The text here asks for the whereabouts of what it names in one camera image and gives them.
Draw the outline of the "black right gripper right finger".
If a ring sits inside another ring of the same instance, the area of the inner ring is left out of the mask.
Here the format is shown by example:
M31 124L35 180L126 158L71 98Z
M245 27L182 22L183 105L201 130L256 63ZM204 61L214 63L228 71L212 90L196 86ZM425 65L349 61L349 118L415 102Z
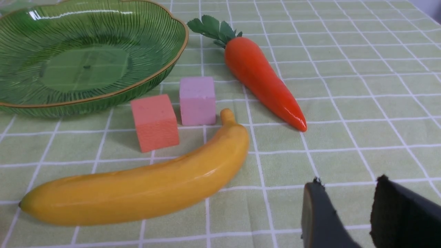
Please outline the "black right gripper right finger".
M377 248L441 246L440 205L386 175L377 178L370 224L370 235Z

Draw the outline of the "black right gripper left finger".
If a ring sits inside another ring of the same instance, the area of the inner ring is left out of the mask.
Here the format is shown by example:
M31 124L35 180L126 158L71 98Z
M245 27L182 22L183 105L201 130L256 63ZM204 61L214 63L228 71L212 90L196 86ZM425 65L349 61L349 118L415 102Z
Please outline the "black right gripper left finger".
M345 229L317 177L304 185L301 228L304 248L360 247Z

